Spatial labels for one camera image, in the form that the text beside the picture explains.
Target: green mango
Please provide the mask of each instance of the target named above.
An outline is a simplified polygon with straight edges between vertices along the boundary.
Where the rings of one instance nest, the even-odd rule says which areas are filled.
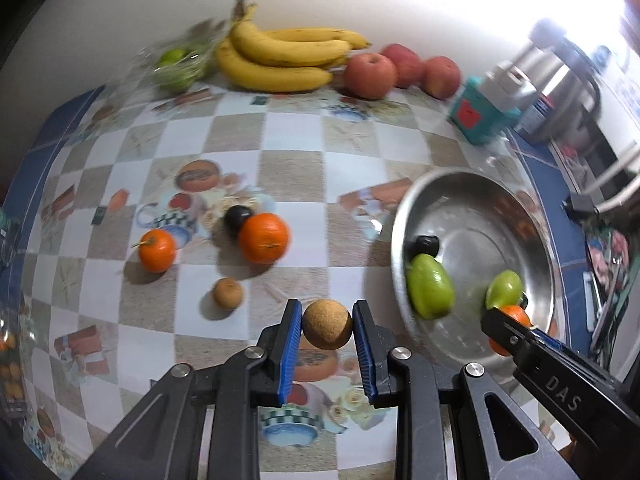
[[[456,299],[453,283],[442,264],[430,254],[418,254],[406,274],[409,298],[424,319],[438,319],[451,312]]]
[[[489,283],[484,297],[484,306],[500,308],[517,305],[522,297],[522,280],[512,270],[504,270]]]

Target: table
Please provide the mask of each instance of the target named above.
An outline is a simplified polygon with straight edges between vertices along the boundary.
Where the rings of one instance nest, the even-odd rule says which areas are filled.
[[[99,97],[47,175],[22,271],[22,326],[35,337],[22,331],[21,352],[26,439],[36,437],[61,478],[175,362],[224,362],[279,321],[287,298],[332,298],[348,308],[364,298],[376,322],[409,345],[392,290],[390,220],[411,181],[434,167],[467,166],[499,180],[550,244],[513,138],[472,146],[447,122],[446,106],[419,89],[395,89],[379,102],[334,88],[241,92],[221,78],[194,90],[201,100],[165,110],[154,109],[166,100],[110,110]],[[290,247],[273,267],[248,266],[220,230],[235,203],[289,225]],[[170,270],[150,276],[132,245],[158,224],[175,228],[184,246]],[[229,315],[209,293],[223,276],[245,292]],[[554,335],[564,338],[558,316],[562,308]],[[391,478],[396,411],[367,404],[353,342],[333,352],[303,342],[295,378],[291,409],[305,429],[283,440],[282,414],[262,413],[262,477]],[[514,396],[559,436],[526,392]]]

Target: blue gripper pad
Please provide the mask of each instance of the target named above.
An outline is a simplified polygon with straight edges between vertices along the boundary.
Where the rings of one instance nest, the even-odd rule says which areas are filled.
[[[378,396],[378,388],[376,387],[376,366],[373,361],[373,354],[369,344],[369,338],[365,329],[365,323],[362,319],[362,313],[358,303],[353,305],[353,338],[356,343],[356,352],[358,353],[358,363],[360,364],[360,375],[362,377],[362,387],[364,393],[373,402]]]
[[[302,303],[299,300],[289,300],[282,323],[289,323],[284,350],[280,361],[280,383],[278,384],[278,400],[280,405],[287,401],[293,385],[293,372],[298,358],[300,335],[302,334]]]

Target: fruit stem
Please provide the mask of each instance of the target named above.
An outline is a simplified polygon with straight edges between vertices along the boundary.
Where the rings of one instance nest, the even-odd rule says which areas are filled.
[[[231,12],[231,22],[240,22],[244,17],[244,0],[236,0],[236,4],[234,5],[234,9]]]
[[[151,237],[151,238],[149,238],[147,240],[140,241],[137,244],[133,244],[131,247],[140,247],[140,245],[151,245],[155,241],[156,241],[156,239]]]
[[[244,22],[247,22],[248,20],[250,20],[254,16],[255,9],[257,8],[258,8],[257,4],[249,4],[244,11],[244,16],[242,16],[242,20]]]

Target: metal rod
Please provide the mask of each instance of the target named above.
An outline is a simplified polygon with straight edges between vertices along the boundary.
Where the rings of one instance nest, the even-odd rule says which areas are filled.
[[[583,194],[588,195],[600,189],[603,184],[606,184],[609,180],[615,177],[620,171],[624,170],[629,164],[631,164],[640,155],[640,144],[632,142],[631,145],[625,150],[625,153],[611,166],[609,166],[603,174],[601,174],[596,180],[589,184],[584,190]]]
[[[623,205],[623,203],[629,200],[638,189],[640,189],[640,173],[637,174],[628,186],[620,191],[615,197],[609,198],[609,200],[605,200],[601,204],[598,204],[596,206],[596,210],[598,213],[611,211],[612,209]]]
[[[613,308],[613,295],[616,291],[616,282],[618,281],[618,275],[620,274],[622,260],[620,258],[617,258],[614,260],[614,263],[616,264],[616,269],[613,271],[611,289],[609,291],[609,295],[607,296],[607,303],[605,303],[604,308],[602,309],[602,314],[598,318],[596,328],[593,331],[593,337],[591,338],[591,345],[589,347],[589,353],[591,355],[595,355],[600,352],[602,343],[604,341],[604,336],[606,336],[607,332],[609,331],[609,327],[611,326],[611,322],[613,321],[613,314],[616,311],[616,309]]]

